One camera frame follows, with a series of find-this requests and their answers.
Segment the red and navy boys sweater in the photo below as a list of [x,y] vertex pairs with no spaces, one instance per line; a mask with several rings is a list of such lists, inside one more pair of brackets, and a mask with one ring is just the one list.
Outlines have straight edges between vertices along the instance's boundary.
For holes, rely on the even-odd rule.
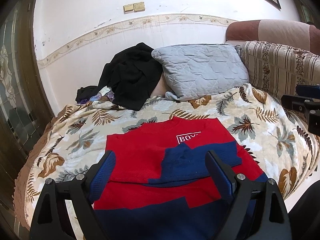
[[91,187],[111,239],[210,239],[229,209],[205,155],[252,181],[266,174],[217,119],[173,118],[108,135],[106,166]]

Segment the small dark purple clothes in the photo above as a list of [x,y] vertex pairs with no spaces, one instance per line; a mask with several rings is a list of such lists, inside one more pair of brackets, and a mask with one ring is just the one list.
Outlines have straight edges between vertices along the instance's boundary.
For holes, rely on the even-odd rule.
[[103,97],[110,101],[114,100],[114,93],[110,87],[87,86],[77,90],[75,101],[83,105],[87,102],[99,101]]

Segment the striped floral brown cushion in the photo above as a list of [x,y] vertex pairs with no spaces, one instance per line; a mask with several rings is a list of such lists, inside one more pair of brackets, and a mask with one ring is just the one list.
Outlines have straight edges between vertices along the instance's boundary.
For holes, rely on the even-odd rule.
[[319,84],[319,56],[304,49],[247,41],[241,46],[241,59],[251,85],[276,98],[295,95],[296,85]]

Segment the brown and pink headboard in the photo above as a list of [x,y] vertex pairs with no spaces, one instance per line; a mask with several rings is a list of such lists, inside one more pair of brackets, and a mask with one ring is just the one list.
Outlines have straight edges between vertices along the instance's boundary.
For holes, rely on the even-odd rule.
[[319,29],[314,25],[289,20],[252,20],[231,23],[226,40],[266,41],[284,44],[319,55]]

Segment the leaf pattern beige blanket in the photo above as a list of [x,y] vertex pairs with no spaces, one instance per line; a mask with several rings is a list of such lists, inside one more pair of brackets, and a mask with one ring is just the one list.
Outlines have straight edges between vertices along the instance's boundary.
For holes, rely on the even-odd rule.
[[22,225],[30,228],[46,178],[58,183],[72,180],[103,155],[108,135],[174,117],[218,118],[263,171],[281,182],[284,197],[299,187],[319,160],[319,138],[308,132],[300,116],[249,83],[189,102],[154,96],[139,111],[101,101],[68,105],[48,125],[16,180],[14,206]]

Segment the wooden glass panel door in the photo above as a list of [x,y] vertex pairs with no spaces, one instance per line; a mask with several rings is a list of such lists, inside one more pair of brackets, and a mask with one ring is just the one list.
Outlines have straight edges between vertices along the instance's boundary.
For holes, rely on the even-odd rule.
[[16,180],[53,112],[34,49],[36,0],[8,0],[1,10],[1,238],[28,239],[16,214]]

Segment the grey quilted pillow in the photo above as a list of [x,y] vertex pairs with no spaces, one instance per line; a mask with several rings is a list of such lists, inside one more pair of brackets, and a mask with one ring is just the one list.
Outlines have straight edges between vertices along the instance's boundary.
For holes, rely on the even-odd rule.
[[154,49],[151,55],[163,67],[169,100],[195,100],[249,82],[248,70],[231,44],[181,44]]

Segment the black garment pile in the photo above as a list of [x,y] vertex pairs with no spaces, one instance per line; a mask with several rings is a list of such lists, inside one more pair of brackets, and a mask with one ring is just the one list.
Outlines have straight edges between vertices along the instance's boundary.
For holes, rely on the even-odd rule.
[[114,104],[140,110],[163,73],[162,65],[151,56],[152,51],[142,42],[117,53],[105,64],[98,89],[107,86],[114,93]]

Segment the wooden window frame right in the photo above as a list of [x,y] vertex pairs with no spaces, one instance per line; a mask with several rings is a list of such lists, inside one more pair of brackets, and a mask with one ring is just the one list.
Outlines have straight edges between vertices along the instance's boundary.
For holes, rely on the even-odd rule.
[[302,0],[293,0],[293,2],[297,8],[300,22],[319,28],[319,20],[310,8]]

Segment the beige wall switch right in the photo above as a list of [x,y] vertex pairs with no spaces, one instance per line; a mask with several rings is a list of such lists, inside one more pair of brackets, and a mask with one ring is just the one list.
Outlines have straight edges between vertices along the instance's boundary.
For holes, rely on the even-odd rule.
[[144,2],[134,3],[133,4],[134,12],[142,12],[145,11],[145,4]]

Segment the beige wall switch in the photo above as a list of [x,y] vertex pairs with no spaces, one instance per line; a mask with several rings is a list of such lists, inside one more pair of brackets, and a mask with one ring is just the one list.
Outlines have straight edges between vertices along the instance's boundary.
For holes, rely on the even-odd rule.
[[145,11],[145,4],[144,2],[134,3],[133,4],[134,12],[142,12]]
[[124,12],[124,14],[129,14],[129,13],[135,12],[134,4],[124,5],[123,12]]

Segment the beige wall switch left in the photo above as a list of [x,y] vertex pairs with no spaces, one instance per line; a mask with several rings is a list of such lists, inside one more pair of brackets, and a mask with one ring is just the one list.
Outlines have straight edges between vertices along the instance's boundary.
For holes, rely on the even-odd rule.
[[124,12],[124,14],[129,14],[129,13],[135,12],[134,4],[124,5],[123,12]]

